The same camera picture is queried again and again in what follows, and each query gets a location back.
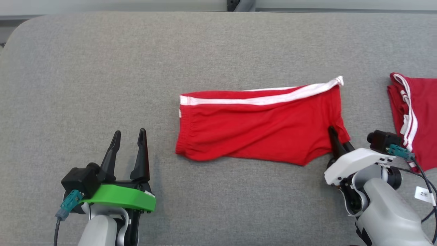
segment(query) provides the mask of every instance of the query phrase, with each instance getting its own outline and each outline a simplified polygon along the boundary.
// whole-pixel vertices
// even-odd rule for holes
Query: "teal connector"
[[[70,192],[67,198],[65,198],[65,200],[62,202],[61,208],[58,210],[55,217],[60,219],[61,221],[65,221],[73,208],[80,203],[82,198],[83,196],[80,191],[73,190],[72,192]]]
[[[407,162],[412,162],[415,158],[413,153],[396,144],[391,144],[390,147],[387,148],[387,153],[404,158]]]

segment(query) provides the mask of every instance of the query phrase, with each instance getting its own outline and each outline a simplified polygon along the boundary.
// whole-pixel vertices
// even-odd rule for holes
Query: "black cable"
[[[59,225],[61,224],[61,218],[58,218],[56,221],[56,227],[55,227],[55,238],[53,239],[53,246],[58,245],[58,233],[59,233]]]
[[[420,175],[418,173],[415,173],[415,172],[413,172],[411,170],[403,169],[403,168],[399,168],[399,167],[394,167],[394,168],[399,169],[399,170],[404,171],[404,172],[412,173],[412,174],[414,174],[416,176],[419,176],[419,177],[421,177],[423,179],[422,175]],[[430,183],[431,187],[433,188],[434,194],[437,194],[437,189],[434,186],[434,184],[431,181],[429,181],[429,180],[428,180],[428,182]],[[424,223],[427,219],[429,219],[431,217],[431,215],[433,215],[433,214],[434,214],[434,208],[431,210],[431,212],[424,219],[422,219],[422,223]]]
[[[428,180],[427,176],[425,175],[425,172],[423,171],[422,167],[417,162],[416,158],[413,157],[411,159],[413,160],[414,164],[416,164],[417,168],[420,170],[420,173],[422,174],[423,179],[425,180],[425,183],[426,183],[426,185],[428,187],[428,191],[430,192],[430,194],[432,194],[433,191],[431,190],[431,187],[430,187],[430,181]],[[436,218],[436,225],[435,225],[435,229],[434,229],[434,237],[433,237],[433,241],[432,241],[433,244],[435,244],[436,239],[437,239],[437,207],[435,206],[434,195],[432,195],[431,198],[433,199],[433,207],[434,207],[433,211],[434,211],[435,218]]]

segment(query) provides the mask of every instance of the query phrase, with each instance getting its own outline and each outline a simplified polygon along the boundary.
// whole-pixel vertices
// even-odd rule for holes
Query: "white stripe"
[[[409,116],[407,114],[404,114],[403,125],[401,127],[401,130],[399,131],[402,135],[405,135],[405,132],[407,132],[408,119]]]
[[[410,90],[410,87],[408,85],[407,80],[404,77],[402,77],[399,74],[394,74],[393,77],[395,77],[396,81],[398,81],[400,84],[402,84],[406,90],[406,91],[401,91],[402,98],[405,101],[405,103],[408,105],[408,116],[409,116],[409,119],[407,122],[407,130],[405,131],[405,134],[404,134],[404,143],[403,144],[407,150],[412,152],[413,151],[413,140],[414,140],[414,137],[416,136],[416,133],[417,133],[418,122],[417,122],[416,114],[414,113],[414,110],[413,110],[413,105],[411,103],[411,90]]]
[[[263,89],[253,89],[253,90],[244,90],[244,91],[282,91],[282,90],[288,90],[296,88],[297,86],[291,86],[291,87],[278,87],[278,88],[263,88]]]
[[[187,106],[195,106],[200,104],[245,104],[245,105],[271,105],[281,102],[291,102],[294,100],[307,98],[314,96],[325,91],[330,90],[332,87],[339,85],[343,86],[343,76],[338,76],[335,79],[320,84],[310,84],[303,86],[302,88],[295,90],[293,92],[274,96],[247,98],[247,99],[205,99],[205,98],[194,98],[187,96],[180,96],[180,104]]]

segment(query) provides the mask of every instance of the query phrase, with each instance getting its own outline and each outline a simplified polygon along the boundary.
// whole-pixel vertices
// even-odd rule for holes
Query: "green plastic part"
[[[83,199],[82,202],[143,211],[154,211],[156,206],[156,198],[153,195],[111,184],[100,185],[92,198]]]

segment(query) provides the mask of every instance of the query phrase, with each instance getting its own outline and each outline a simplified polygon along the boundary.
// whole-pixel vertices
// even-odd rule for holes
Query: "white piping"
[[[411,103],[411,91],[407,80],[399,74],[394,74],[393,77],[397,82],[403,85],[405,91],[401,91],[401,96],[408,105],[408,122],[407,129],[404,134],[404,146],[410,151],[413,151],[413,140],[417,133],[418,122]]]
[[[271,105],[281,102],[291,102],[294,100],[307,98],[313,95],[323,93],[330,90],[332,87],[339,85],[343,86],[343,76],[338,76],[335,79],[320,84],[309,84],[301,87],[293,92],[281,95],[264,96],[247,99],[205,99],[189,96],[180,96],[180,104],[187,106],[195,106],[201,104],[244,104],[244,105]]]

